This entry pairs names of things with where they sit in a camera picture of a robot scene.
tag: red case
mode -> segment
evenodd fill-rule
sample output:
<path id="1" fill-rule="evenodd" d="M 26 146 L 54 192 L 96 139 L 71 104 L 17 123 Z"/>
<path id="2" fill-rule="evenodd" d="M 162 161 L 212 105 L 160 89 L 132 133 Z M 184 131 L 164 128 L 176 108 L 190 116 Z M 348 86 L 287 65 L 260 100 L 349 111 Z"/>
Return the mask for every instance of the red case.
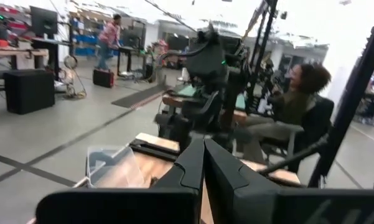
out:
<path id="1" fill-rule="evenodd" d="M 97 70 L 93 71 L 93 83 L 94 85 L 112 88 L 115 84 L 115 78 L 113 72 L 107 70 Z"/>

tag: floor mat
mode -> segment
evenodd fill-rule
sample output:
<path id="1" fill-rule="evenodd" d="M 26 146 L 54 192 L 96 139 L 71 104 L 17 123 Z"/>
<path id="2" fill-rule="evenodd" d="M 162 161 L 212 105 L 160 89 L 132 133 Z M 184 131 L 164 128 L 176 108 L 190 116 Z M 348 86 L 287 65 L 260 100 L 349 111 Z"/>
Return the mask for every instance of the floor mat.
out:
<path id="1" fill-rule="evenodd" d="M 118 99 L 112 102 L 113 105 L 122 106 L 124 108 L 135 108 L 142 106 L 150 100 L 159 97 L 163 92 L 163 89 L 159 86 L 154 86 L 146 90 L 134 93 L 132 95 L 126 96 L 122 99 Z"/>

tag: storage rack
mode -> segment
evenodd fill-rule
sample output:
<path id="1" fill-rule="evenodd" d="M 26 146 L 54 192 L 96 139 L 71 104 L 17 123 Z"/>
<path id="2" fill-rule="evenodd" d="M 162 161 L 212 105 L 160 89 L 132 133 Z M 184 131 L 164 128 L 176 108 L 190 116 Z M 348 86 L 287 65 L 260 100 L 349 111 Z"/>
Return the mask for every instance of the storage rack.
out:
<path id="1" fill-rule="evenodd" d="M 9 36 L 10 39 L 14 39 L 17 35 L 23 34 L 23 38 L 30 39 L 34 37 L 32 32 L 26 32 L 27 26 L 30 25 L 30 9 L 19 7 L 19 6 L 7 6 L 0 4 L 0 15 L 6 18 L 11 18 L 8 26 L 11 28 L 12 34 Z"/>
<path id="2" fill-rule="evenodd" d="M 76 56 L 96 57 L 98 53 L 97 40 L 105 24 L 112 20 L 111 16 L 99 12 L 79 9 L 71 12 L 74 26 L 74 43 Z"/>

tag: black speaker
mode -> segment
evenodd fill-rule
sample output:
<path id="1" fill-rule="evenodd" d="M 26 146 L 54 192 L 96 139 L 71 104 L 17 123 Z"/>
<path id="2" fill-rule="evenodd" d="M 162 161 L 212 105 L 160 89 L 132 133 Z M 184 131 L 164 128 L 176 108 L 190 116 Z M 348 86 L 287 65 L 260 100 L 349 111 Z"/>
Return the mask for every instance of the black speaker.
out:
<path id="1" fill-rule="evenodd" d="M 54 75 L 45 70 L 15 70 L 4 74 L 7 110 L 27 114 L 55 104 Z"/>

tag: clear plastic container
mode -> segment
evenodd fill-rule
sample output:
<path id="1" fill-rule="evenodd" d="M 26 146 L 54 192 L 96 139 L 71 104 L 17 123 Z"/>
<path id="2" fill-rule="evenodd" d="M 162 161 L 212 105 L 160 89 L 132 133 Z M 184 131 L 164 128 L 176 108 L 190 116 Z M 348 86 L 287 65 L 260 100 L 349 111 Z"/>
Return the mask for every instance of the clear plastic container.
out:
<path id="1" fill-rule="evenodd" d="M 144 184 L 133 150 L 119 146 L 91 146 L 86 158 L 91 188 L 135 188 Z"/>

